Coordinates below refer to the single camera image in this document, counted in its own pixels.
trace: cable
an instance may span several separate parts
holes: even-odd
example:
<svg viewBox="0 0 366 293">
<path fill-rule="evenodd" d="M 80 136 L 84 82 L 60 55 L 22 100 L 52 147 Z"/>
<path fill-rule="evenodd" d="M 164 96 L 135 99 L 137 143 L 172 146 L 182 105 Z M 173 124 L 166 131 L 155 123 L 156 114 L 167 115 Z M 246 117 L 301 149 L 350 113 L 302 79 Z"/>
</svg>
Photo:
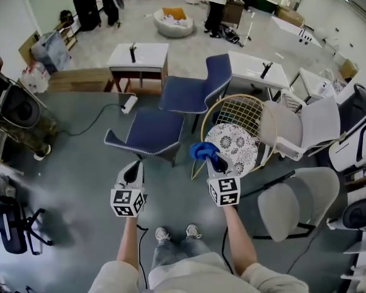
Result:
<svg viewBox="0 0 366 293">
<path fill-rule="evenodd" d="M 222 258 L 224 259 L 224 261 L 226 262 L 226 265 L 228 265 L 229 270 L 231 271 L 231 274 L 234 275 L 233 270 L 231 265 L 229 264 L 229 261 L 226 259 L 225 255 L 224 255 L 224 249 L 225 249 L 225 241 L 226 241 L 226 235 L 228 234 L 228 228 L 226 227 L 225 229 L 225 233 L 224 233 L 224 238 L 222 240 L 222 247 L 221 247 L 221 254 L 222 254 Z"/>
<path fill-rule="evenodd" d="M 303 251 L 300 255 L 298 255 L 298 257 L 294 260 L 294 262 L 293 262 L 293 264 L 290 266 L 290 268 L 288 269 L 288 271 L 287 271 L 287 275 L 289 274 L 289 272 L 290 271 L 292 271 L 292 269 L 293 269 L 293 267 L 294 267 L 294 265 L 296 264 L 296 262 L 302 257 L 302 255 L 304 255 L 304 254 L 306 254 L 307 253 L 307 251 L 309 251 L 309 248 L 310 248 L 310 246 L 312 245 L 312 243 L 313 243 L 313 241 L 314 241 L 314 239 L 316 239 L 316 237 L 320 234 L 320 232 L 321 232 L 321 230 L 320 231 L 318 231 L 317 233 L 316 233 L 316 235 L 309 241 L 309 244 L 307 245 L 307 247 L 306 247 L 306 250 L 305 251 Z"/>
<path fill-rule="evenodd" d="M 144 235 L 148 232 L 149 228 L 142 228 L 140 225 L 137 225 L 137 228 L 139 230 L 144 231 L 144 233 L 140 237 L 140 242 L 138 243 L 138 263 L 140 264 L 140 267 L 142 269 L 142 275 L 144 277 L 144 282 L 145 282 L 145 289 L 147 290 L 148 289 L 148 282 L 146 280 L 146 275 L 145 275 L 144 267 L 142 266 L 142 263 L 141 263 L 141 241 L 142 241 L 142 238 L 144 237 Z"/>
<path fill-rule="evenodd" d="M 97 120 L 99 119 L 100 115 L 102 115 L 102 113 L 104 112 L 104 110 L 105 110 L 108 106 L 113 106 L 113 105 L 115 105 L 115 106 L 120 106 L 121 108 L 123 108 L 123 109 L 124 109 L 124 106 L 122 106 L 122 105 L 120 105 L 120 104 L 117 104 L 117 103 L 110 103 L 110 104 L 106 104 L 106 105 L 101 109 L 101 111 L 99 112 L 98 116 L 96 116 L 96 118 L 93 120 L 93 122 L 91 123 L 91 125 L 90 125 L 90 126 L 88 126 L 87 128 L 85 128 L 83 131 L 81 131 L 81 132 L 79 132 L 79 133 L 77 133 L 77 134 L 72 134 L 72 133 L 70 133 L 70 132 L 68 132 L 68 131 L 66 131 L 66 130 L 62 130 L 62 131 L 60 131 L 60 132 L 59 132 L 59 134 L 64 133 L 64 134 L 68 135 L 69 137 L 76 137 L 76 136 L 82 135 L 83 133 L 85 133 L 85 132 L 87 132 L 88 130 L 90 130 L 90 129 L 91 129 L 91 127 L 92 127 L 92 126 L 97 122 Z"/>
</svg>

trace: black pants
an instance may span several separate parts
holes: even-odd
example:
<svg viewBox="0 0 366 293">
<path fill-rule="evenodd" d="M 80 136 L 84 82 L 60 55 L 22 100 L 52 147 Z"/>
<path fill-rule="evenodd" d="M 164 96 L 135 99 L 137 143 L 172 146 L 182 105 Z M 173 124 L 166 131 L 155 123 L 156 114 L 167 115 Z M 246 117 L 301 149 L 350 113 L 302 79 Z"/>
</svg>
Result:
<svg viewBox="0 0 366 293">
<path fill-rule="evenodd" d="M 210 12 L 207 17 L 205 28 L 208 31 L 212 31 L 212 34 L 214 35 L 218 33 L 218 27 L 221 24 L 224 7 L 224 4 L 210 2 Z"/>
</svg>

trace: black office chair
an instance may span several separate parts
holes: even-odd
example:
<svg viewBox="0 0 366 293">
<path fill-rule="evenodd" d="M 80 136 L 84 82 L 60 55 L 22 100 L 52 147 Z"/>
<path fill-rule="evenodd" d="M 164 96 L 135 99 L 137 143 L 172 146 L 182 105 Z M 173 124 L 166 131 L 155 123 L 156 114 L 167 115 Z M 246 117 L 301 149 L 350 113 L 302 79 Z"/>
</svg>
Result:
<svg viewBox="0 0 366 293">
<path fill-rule="evenodd" d="M 53 245 L 52 241 L 44 240 L 31 228 L 38 215 L 44 213 L 45 210 L 40 208 L 32 217 L 26 217 L 26 213 L 24 211 L 26 206 L 27 204 L 25 203 L 21 203 L 19 206 L 14 198 L 0 195 L 0 234 L 2 243 L 7 252 L 12 254 L 22 254 L 27 251 L 26 238 L 24 237 L 24 232 L 26 232 L 32 254 L 39 255 L 40 252 L 34 251 L 31 236 L 47 246 Z"/>
</svg>

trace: white table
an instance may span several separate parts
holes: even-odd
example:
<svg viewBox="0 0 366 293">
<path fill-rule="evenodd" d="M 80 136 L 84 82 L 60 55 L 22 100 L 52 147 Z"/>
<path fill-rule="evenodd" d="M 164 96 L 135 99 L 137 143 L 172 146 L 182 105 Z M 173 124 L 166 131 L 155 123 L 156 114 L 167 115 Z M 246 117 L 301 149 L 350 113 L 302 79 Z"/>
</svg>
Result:
<svg viewBox="0 0 366 293">
<path fill-rule="evenodd" d="M 215 125 L 206 135 L 205 142 L 211 142 L 231 159 L 240 177 L 248 174 L 256 164 L 257 145 L 240 126 L 222 123 Z"/>
<path fill-rule="evenodd" d="M 315 100 L 323 99 L 329 96 L 336 96 L 336 91 L 334 87 L 331 84 L 331 81 L 329 79 L 323 78 L 315 73 L 312 73 L 311 71 L 307 71 L 303 68 L 300 68 L 297 72 L 297 74 L 294 76 L 293 80 L 290 82 L 290 88 L 292 85 L 296 82 L 296 80 L 301 76 L 301 80 L 303 81 L 304 88 L 308 94 L 307 98 L 305 99 L 305 102 L 308 103 L 308 101 L 311 98 L 314 98 Z M 326 90 L 321 89 L 321 85 L 323 83 L 327 84 Z"/>
<path fill-rule="evenodd" d="M 232 81 L 234 79 L 244 80 L 245 85 L 257 88 L 271 88 L 279 91 L 289 89 L 289 82 L 281 64 L 273 63 L 262 79 L 260 76 L 264 71 L 263 63 L 266 65 L 270 61 L 239 52 L 229 51 L 228 54 L 231 61 Z"/>
<path fill-rule="evenodd" d="M 122 78 L 128 78 L 126 92 L 146 93 L 149 88 L 143 88 L 143 79 L 160 79 L 161 86 L 153 88 L 148 93 L 161 94 L 162 86 L 168 75 L 168 43 L 136 43 L 135 62 L 132 62 L 129 48 L 132 43 L 120 43 L 107 61 L 107 66 L 113 75 L 118 92 L 122 92 L 119 86 Z M 139 78 L 140 87 L 133 88 L 130 78 Z"/>
</svg>

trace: floor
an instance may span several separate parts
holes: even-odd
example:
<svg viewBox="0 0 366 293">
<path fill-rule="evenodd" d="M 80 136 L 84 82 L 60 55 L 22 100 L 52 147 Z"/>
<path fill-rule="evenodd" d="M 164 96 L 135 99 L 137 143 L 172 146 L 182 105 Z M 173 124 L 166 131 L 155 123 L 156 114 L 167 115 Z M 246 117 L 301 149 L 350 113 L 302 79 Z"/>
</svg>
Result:
<svg viewBox="0 0 366 293">
<path fill-rule="evenodd" d="M 239 48 L 203 35 L 200 24 L 206 15 L 203 5 L 186 5 L 183 0 L 131 0 L 126 4 L 121 28 L 106 28 L 103 17 L 102 28 L 79 35 L 79 43 L 71 51 L 76 67 L 103 66 L 118 42 L 164 42 L 166 39 L 157 35 L 152 18 L 144 15 L 162 5 L 174 4 L 184 5 L 185 11 L 195 17 L 198 31 L 192 37 L 171 42 L 170 74 L 205 77 L 204 59 L 229 49 L 265 59 L 274 58 L 282 63 L 289 79 L 302 64 L 306 63 L 303 66 L 315 71 L 323 65 L 300 62 L 282 52 L 284 60 L 276 56 L 274 49 L 270 49 L 261 36 L 260 25 L 263 22 L 265 26 L 265 15 L 254 17 L 258 25 L 253 29 L 253 41 Z M 243 22 L 239 30 L 244 31 L 246 26 L 247 23 Z M 117 102 L 117 96 L 113 93 L 50 93 L 41 98 L 59 119 L 61 128 L 70 132 L 82 131 L 105 104 Z M 135 108 L 157 107 L 157 104 L 158 97 L 141 96 Z M 39 229 L 55 242 L 55 246 L 42 247 L 40 256 L 32 256 L 29 252 L 11 255 L 5 252 L 0 239 L 0 277 L 11 290 L 25 292 L 25 286 L 30 286 L 36 292 L 44 293 L 87 292 L 100 267 L 115 259 L 124 219 L 116 218 L 109 206 L 110 189 L 121 168 L 137 157 L 106 146 L 103 140 L 109 128 L 124 139 L 135 108 L 124 115 L 114 106 L 109 107 L 95 125 L 81 136 L 61 134 L 52 153 L 41 162 L 33 160 L 29 152 L 22 151 L 14 157 L 13 166 L 25 172 L 24 177 L 16 179 L 18 196 L 27 200 L 33 210 L 39 207 L 47 209 Z M 154 229 L 158 226 L 167 227 L 173 239 L 179 239 L 184 236 L 189 223 L 196 223 L 209 247 L 218 253 L 221 250 L 225 220 L 222 210 L 208 196 L 206 173 L 194 181 L 190 180 L 192 160 L 188 148 L 199 140 L 199 129 L 193 135 L 190 133 L 192 121 L 192 117 L 186 117 L 182 147 L 175 168 L 157 158 L 144 161 L 145 188 L 149 197 L 144 212 L 140 214 L 139 224 L 149 228 L 141 248 L 146 273 L 151 267 L 156 245 Z M 294 168 L 314 166 L 316 161 L 312 157 L 294 162 L 289 159 L 279 161 L 277 156 L 273 156 L 264 169 L 242 178 L 242 191 L 257 189 Z M 345 205 L 342 189 L 328 216 L 341 214 Z M 256 197 L 243 200 L 239 205 L 239 214 L 250 235 L 262 233 Z M 353 244 L 356 233 L 330 231 L 322 224 L 312 237 L 315 239 L 309 251 L 297 261 L 290 274 L 305 281 L 311 292 L 334 292 L 341 284 L 340 274 L 351 265 L 353 257 L 342 252 Z M 254 241 L 254 244 L 263 265 L 286 273 L 309 242 L 310 238 L 281 243 Z M 226 248 L 226 257 L 230 260 L 228 245 Z"/>
</svg>

